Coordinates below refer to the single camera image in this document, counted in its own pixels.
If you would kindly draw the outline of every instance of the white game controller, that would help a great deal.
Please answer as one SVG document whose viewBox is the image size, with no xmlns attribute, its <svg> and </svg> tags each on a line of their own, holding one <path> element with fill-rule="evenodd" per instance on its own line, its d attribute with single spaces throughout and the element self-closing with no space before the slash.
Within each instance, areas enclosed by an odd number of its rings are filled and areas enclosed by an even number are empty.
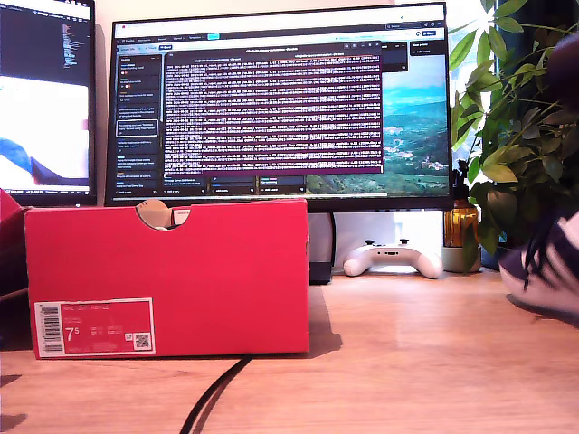
<svg viewBox="0 0 579 434">
<path fill-rule="evenodd" d="M 442 275 L 442 260 L 433 253 L 425 253 L 408 246 L 408 240 L 400 240 L 398 245 L 380 246 L 373 241 L 353 249 L 344 260 L 344 273 L 355 277 L 374 265 L 410 265 L 426 278 Z"/>
</svg>

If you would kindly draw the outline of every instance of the size label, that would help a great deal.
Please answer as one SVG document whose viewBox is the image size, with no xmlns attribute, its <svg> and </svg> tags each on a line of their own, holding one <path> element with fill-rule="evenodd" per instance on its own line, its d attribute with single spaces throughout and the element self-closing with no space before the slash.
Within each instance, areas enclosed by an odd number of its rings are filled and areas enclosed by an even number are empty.
<svg viewBox="0 0 579 434">
<path fill-rule="evenodd" d="M 34 303 L 41 357 L 154 354 L 152 298 Z"/>
</svg>

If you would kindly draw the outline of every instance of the cardboard box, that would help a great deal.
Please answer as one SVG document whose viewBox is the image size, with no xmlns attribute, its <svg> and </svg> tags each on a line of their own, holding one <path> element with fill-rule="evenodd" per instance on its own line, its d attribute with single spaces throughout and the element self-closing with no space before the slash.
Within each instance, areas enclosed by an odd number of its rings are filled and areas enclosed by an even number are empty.
<svg viewBox="0 0 579 434">
<path fill-rule="evenodd" d="M 37 358 L 308 351 L 303 200 L 193 205 L 169 231 L 135 208 L 25 225 Z"/>
<path fill-rule="evenodd" d="M 24 213 L 7 192 L 0 190 L 0 296 L 26 288 Z"/>
</svg>

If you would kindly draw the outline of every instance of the monitor bezel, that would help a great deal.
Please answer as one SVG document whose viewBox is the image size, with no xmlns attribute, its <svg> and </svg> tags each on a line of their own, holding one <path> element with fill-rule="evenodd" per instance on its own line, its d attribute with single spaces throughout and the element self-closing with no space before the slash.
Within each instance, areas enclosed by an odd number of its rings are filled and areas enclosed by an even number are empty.
<svg viewBox="0 0 579 434">
<path fill-rule="evenodd" d="M 70 206 L 97 204 L 97 170 L 96 170 L 96 129 L 97 129 L 97 90 L 96 90 L 96 18 L 95 0 L 83 0 L 90 7 L 90 83 L 89 83 L 89 193 L 9 193 L 22 206 Z"/>
<path fill-rule="evenodd" d="M 115 155 L 116 142 L 114 135 L 114 125 L 111 125 L 114 119 L 114 104 L 115 104 L 115 79 L 116 79 L 116 63 L 117 63 L 117 41 L 115 38 L 115 29 L 119 24 L 139 24 L 139 23 L 166 23 L 174 21 L 185 20 L 203 20 L 211 18 L 234 18 L 244 16 L 262 16 L 262 15 L 284 15 L 284 14 L 308 14 L 308 13 L 323 13 L 333 11 L 352 11 L 364 9 L 384 9 L 384 8 L 405 8 L 405 7 L 420 7 L 440 5 L 444 13 L 444 41 L 447 47 L 444 57 L 446 62 L 446 89 L 447 89 L 447 129 L 448 129 L 448 156 L 449 156 L 449 194 L 447 196 L 426 196 L 426 197 L 335 197 L 335 198 L 316 198 L 307 195 L 289 194 L 284 197 L 295 198 L 303 197 L 308 202 L 309 212 L 371 212 L 371 211 L 394 211 L 394 210 L 449 210 L 452 208 L 452 147 L 451 147 L 451 80 L 450 80 L 450 66 L 449 66 L 449 30 L 447 24 L 447 7 L 445 2 L 429 2 L 419 4 L 405 4 L 405 5 L 369 5 L 369 6 L 346 6 L 338 8 L 318 8 L 318 9 L 301 9 L 293 11 L 278 11 L 278 12 L 258 12 L 258 13 L 242 13 L 242 14 L 218 14 L 218 15 L 198 15 L 198 16 L 181 16 L 171 18 L 148 18 L 138 20 L 123 20 L 112 23 L 111 38 L 110 38 L 110 70 L 109 70 L 109 138 L 107 144 L 107 170 L 105 182 L 105 206 L 134 206 L 145 200 L 144 198 L 114 200 L 114 172 L 115 172 Z M 240 199 L 235 197 L 228 198 L 183 198 L 170 197 L 159 198 L 151 197 L 151 199 L 159 199 L 168 206 L 185 206 L 198 203 L 232 203 L 232 202 L 251 202 L 261 200 L 272 200 L 273 197 L 268 196 L 247 196 L 247 198 Z"/>
</svg>

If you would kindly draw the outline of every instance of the desktop wallpaper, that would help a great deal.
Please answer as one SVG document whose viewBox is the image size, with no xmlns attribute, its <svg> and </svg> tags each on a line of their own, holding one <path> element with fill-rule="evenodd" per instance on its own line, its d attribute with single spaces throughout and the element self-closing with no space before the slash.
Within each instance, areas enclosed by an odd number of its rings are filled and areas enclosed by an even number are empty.
<svg viewBox="0 0 579 434">
<path fill-rule="evenodd" d="M 89 89 L 0 76 L 0 188 L 89 189 Z"/>
<path fill-rule="evenodd" d="M 407 72 L 384 73 L 384 173 L 308 176 L 308 193 L 448 195 L 447 98 L 444 56 L 411 56 Z"/>
</svg>

